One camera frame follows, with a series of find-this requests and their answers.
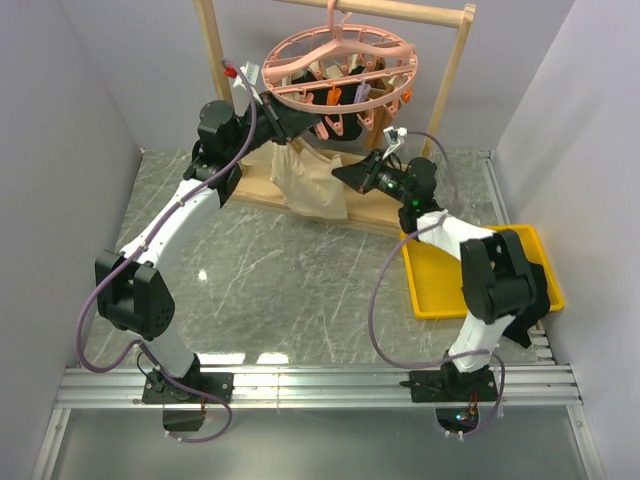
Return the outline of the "beige boxer underwear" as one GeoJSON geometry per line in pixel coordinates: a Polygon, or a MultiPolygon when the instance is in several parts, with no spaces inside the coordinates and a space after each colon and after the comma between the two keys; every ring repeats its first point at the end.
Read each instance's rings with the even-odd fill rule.
{"type": "Polygon", "coordinates": [[[304,141],[301,147],[275,144],[270,179],[291,211],[307,217],[346,220],[344,186],[332,175],[340,167],[339,154],[326,157],[304,141]]]}

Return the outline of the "pink round clip hanger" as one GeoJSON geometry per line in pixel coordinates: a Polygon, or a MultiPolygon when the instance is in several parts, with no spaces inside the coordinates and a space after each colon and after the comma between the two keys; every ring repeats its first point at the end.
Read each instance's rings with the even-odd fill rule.
{"type": "Polygon", "coordinates": [[[376,126],[376,112],[395,116],[410,100],[416,47],[384,29],[353,24],[346,13],[277,44],[262,66],[264,86],[285,105],[319,116],[320,140],[349,141],[376,126]]]}

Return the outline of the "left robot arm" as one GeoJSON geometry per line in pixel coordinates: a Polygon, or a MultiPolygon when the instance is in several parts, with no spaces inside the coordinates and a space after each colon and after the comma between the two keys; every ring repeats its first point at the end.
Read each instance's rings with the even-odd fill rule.
{"type": "Polygon", "coordinates": [[[173,326],[175,302],[164,276],[196,231],[235,191],[241,159],[268,143],[285,145],[318,124],[318,115],[292,109],[270,94],[238,115],[216,100],[200,111],[198,138],[182,180],[152,222],[119,252],[95,262],[101,317],[131,333],[168,376],[166,390],[178,401],[195,399],[202,388],[200,362],[173,326]]]}

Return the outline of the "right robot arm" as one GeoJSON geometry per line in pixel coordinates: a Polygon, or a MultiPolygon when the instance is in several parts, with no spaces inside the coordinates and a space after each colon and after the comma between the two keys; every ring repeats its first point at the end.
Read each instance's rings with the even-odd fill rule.
{"type": "Polygon", "coordinates": [[[480,383],[502,337],[529,346],[528,331],[550,312],[551,300],[543,266],[528,260],[515,231],[477,227],[437,203],[436,172],[427,158],[400,167],[395,155],[375,149],[332,174],[361,195],[377,190],[398,201],[406,237],[459,262],[467,314],[444,355],[440,384],[448,397],[460,400],[480,383]]]}

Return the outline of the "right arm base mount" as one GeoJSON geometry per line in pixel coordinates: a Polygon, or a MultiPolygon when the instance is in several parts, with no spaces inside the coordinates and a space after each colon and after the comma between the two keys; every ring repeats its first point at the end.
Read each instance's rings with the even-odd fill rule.
{"type": "Polygon", "coordinates": [[[498,381],[487,367],[459,373],[454,366],[438,371],[414,370],[399,383],[409,389],[413,403],[434,403],[437,426],[448,435],[464,437],[481,425],[479,404],[500,400],[498,381]]]}

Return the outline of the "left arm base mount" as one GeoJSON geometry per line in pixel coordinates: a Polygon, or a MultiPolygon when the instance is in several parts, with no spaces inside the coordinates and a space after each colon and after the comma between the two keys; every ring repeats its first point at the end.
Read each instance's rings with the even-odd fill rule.
{"type": "Polygon", "coordinates": [[[161,371],[147,374],[141,403],[162,407],[162,425],[167,436],[183,443],[204,443],[221,437],[231,426],[231,399],[234,374],[231,372],[192,373],[184,379],[168,380],[161,371]],[[205,437],[194,437],[204,426],[213,407],[227,413],[221,428],[205,437]]]}

